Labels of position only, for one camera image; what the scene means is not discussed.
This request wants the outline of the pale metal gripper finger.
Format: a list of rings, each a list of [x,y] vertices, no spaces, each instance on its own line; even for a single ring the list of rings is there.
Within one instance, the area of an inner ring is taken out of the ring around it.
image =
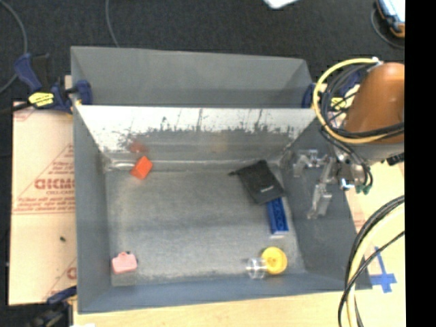
[[[332,193],[327,190],[326,184],[317,183],[313,191],[311,207],[307,213],[307,218],[317,219],[318,217],[324,217],[331,201]]]
[[[326,164],[326,156],[319,156],[317,149],[299,150],[293,163],[293,176],[301,177],[306,169],[320,168]]]

